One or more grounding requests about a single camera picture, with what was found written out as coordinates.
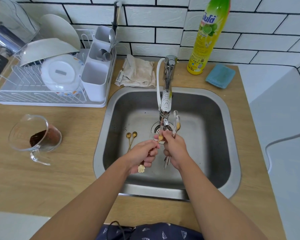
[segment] tiled wall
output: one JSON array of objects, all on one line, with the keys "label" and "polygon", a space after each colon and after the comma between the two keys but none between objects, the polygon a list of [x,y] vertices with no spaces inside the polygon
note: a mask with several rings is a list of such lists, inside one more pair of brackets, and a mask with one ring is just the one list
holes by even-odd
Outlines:
[{"label": "tiled wall", "polygon": [[[34,18],[53,13],[76,28],[111,25],[116,0],[17,0]],[[188,60],[210,0],[121,0],[120,54]],[[300,0],[231,0],[210,61],[300,67]]]}]

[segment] stainless steel sink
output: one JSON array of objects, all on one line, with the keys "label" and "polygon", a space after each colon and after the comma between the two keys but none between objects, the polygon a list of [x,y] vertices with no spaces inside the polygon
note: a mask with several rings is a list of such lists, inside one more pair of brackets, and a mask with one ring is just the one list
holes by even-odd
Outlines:
[{"label": "stainless steel sink", "polygon": [[[180,115],[178,132],[192,159],[227,198],[238,189],[241,178],[230,114],[215,93],[197,88],[173,88],[172,110]],[[159,125],[156,90],[122,88],[113,94],[106,109],[93,167],[96,177],[129,146],[127,132],[138,133],[133,145],[153,138]],[[121,194],[189,200],[180,173],[170,164],[164,169],[163,146],[144,173],[130,175]]]}]

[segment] yellow dish soap bottle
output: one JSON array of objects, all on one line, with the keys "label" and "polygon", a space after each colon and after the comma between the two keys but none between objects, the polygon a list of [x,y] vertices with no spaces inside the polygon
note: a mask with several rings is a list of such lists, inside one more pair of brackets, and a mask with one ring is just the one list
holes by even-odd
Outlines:
[{"label": "yellow dish soap bottle", "polygon": [[230,0],[211,0],[200,22],[197,38],[187,66],[188,72],[199,75],[203,72],[214,45],[227,21]]}]

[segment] beige dishcloth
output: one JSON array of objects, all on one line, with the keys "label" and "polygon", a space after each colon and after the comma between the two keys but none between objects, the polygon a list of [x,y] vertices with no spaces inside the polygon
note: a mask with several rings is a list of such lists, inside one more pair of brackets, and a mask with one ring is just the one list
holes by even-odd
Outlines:
[{"label": "beige dishcloth", "polygon": [[156,76],[153,71],[154,62],[135,58],[128,54],[124,60],[115,84],[130,87],[156,87]]}]

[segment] sponge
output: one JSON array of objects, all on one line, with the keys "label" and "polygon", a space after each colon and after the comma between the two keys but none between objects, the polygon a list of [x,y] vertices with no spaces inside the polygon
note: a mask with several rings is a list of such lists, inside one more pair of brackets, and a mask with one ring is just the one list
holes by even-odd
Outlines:
[{"label": "sponge", "polygon": [[235,76],[236,71],[224,65],[217,64],[206,78],[206,82],[218,87],[226,88]]}]

